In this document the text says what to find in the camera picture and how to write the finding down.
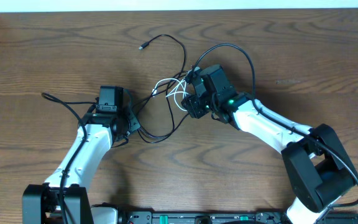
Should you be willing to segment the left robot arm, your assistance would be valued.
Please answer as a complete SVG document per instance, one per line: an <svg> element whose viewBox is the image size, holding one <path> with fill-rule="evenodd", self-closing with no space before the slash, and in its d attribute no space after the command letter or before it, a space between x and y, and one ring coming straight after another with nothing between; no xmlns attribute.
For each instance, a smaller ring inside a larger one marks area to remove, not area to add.
<svg viewBox="0 0 358 224"><path fill-rule="evenodd" d="M77 116L75 141L57 169L40 185L30 184L22 196L23 223L127 223L114 205L90 205L88 189L99 163L112 148L129 142L140 128L128 90L102 86L99 98Z"/></svg>

